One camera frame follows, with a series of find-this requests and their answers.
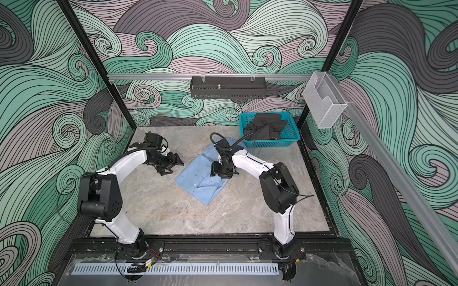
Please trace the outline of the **light blue long sleeve shirt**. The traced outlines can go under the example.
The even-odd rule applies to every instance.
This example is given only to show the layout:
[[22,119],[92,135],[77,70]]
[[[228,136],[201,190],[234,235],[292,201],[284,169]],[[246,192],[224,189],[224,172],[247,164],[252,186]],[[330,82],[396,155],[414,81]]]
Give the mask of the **light blue long sleeve shirt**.
[[229,179],[222,179],[220,176],[211,176],[212,163],[218,160],[218,156],[217,150],[211,144],[175,178],[175,183],[179,187],[206,206],[210,204],[229,182]]

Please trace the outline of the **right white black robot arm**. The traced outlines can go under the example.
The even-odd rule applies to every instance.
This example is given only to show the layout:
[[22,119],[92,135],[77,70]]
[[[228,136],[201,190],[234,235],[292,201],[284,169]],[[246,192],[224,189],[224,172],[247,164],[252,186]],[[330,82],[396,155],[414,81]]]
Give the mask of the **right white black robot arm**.
[[299,190],[287,166],[261,160],[240,147],[217,151],[211,176],[230,179],[242,169],[259,180],[264,201],[274,213],[273,251],[281,259],[289,257],[295,242],[293,215]]

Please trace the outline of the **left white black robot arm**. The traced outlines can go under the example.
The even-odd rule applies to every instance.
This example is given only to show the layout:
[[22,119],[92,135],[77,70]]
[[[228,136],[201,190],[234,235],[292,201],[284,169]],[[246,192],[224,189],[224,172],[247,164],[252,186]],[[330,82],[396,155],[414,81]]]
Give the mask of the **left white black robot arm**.
[[120,185],[144,164],[164,176],[172,174],[174,166],[184,163],[165,145],[134,143],[104,169],[84,174],[79,183],[78,213],[103,225],[116,238],[122,250],[135,258],[143,257],[148,246],[143,230],[136,227],[122,211]]

